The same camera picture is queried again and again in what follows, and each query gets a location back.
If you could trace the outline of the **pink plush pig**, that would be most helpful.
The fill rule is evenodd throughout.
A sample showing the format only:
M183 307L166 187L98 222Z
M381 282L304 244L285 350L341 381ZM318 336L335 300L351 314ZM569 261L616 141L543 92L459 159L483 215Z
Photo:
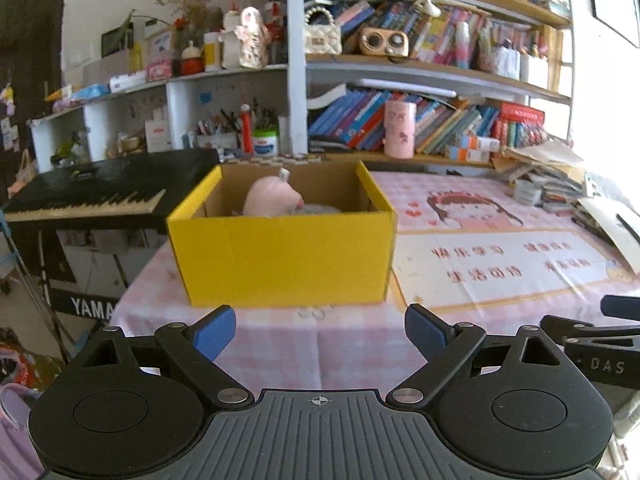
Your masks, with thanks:
M290 172L281 168L276 176L252 184L243 207L244 217L279 217L302 209L303 197L288 183Z

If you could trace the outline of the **yellow tape roll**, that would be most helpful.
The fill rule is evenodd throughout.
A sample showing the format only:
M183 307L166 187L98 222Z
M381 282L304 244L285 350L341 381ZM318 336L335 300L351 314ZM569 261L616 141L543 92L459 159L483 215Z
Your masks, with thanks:
M312 216L313 214L340 214L341 211L331 206L323 206L317 204L306 204L294 209L292 216Z

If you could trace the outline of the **yellow cardboard box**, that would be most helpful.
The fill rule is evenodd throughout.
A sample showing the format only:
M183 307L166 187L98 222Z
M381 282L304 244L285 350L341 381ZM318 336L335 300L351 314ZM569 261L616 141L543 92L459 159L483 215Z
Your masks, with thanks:
M370 304L386 296L397 214L361 162L288 166L313 212L247 217L252 185L276 167L220 165L167 219L194 307Z

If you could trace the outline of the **pink checkered tablecloth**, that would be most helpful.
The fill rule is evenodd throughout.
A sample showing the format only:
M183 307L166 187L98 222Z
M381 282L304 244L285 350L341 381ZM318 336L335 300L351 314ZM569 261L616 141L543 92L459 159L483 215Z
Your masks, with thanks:
M218 364L250 390L390 390L423 362L404 332L413 302L449 323L511 335L546 314L598 324L604 295L638 294L638 276L616 249L570 220L514 202L498 182L370 174L397 214L385 298L231 306L238 328ZM218 306L192 306L168 238L112 321L129 336L149 335L170 322L194 323Z

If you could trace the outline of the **stack of papers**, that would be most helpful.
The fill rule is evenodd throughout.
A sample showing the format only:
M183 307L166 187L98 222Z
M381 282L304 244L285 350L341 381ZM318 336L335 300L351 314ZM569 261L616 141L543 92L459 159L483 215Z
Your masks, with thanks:
M565 143L548 140L525 148L504 146L492 161L509 182L530 182L548 211L565 211L578 226L614 246L639 273L639 211L608 182L588 171Z

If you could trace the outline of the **black electronic keyboard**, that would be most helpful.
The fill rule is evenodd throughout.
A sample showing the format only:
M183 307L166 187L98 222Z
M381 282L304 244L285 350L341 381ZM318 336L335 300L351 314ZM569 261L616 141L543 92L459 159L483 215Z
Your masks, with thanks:
M213 150L137 154L40 174L4 208L32 229L159 229L216 166Z

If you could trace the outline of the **chessboard box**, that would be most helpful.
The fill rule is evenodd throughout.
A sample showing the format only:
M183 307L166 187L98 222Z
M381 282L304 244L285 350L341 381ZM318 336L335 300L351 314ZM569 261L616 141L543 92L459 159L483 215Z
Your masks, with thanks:
M229 156L224 160L225 165L265 167L303 166L321 164L322 162L323 157L321 155L250 156L241 158Z

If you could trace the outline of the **white jar green lid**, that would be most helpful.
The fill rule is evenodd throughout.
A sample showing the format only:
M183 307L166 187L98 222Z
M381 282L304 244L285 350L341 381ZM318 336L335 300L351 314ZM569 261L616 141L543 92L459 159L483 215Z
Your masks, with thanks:
M255 156L273 157L279 155L279 131L277 129L254 130L252 138Z

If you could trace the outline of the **pink cylinder cup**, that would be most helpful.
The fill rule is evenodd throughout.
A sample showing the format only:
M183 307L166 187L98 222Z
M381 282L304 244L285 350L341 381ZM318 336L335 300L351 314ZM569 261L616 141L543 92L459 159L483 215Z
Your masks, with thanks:
M409 159L414 154L416 103L387 101L384 108L384 154Z

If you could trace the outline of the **white bookshelf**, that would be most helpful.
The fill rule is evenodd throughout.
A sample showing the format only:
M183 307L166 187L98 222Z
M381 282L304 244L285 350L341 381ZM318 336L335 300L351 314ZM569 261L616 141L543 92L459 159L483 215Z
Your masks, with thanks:
M261 70L234 68L210 73L146 82L123 92L100 96L30 123L35 159L42 172L51 170L51 158L76 130L88 133L90 159L107 159L115 151L117 136L138 131L154 110L166 108L172 146L183 148L183 137L199 120L223 110L239 110L241 104L257 102L273 107L284 117L280 139L286 154L307 151L309 100L344 84L378 90L406 90L442 98L487 99L529 104L535 100L570 107L572 99L518 79L462 70L456 66L395 60L365 55L301 55L285 64Z

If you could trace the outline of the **retro wooden radio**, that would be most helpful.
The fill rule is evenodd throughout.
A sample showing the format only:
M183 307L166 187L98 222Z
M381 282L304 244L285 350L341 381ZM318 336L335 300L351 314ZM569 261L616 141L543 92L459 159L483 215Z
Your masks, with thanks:
M408 58L409 38L400 30L365 27L359 38L363 55Z

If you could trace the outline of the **white quilted handbag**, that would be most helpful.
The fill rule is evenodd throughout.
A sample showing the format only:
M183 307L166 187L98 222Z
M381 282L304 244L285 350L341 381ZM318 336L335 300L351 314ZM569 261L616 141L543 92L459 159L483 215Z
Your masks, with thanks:
M326 24L312 24L311 19L316 15L323 15ZM322 6L313 6L305 14L304 51L306 54L326 55L341 55L343 52L341 26Z

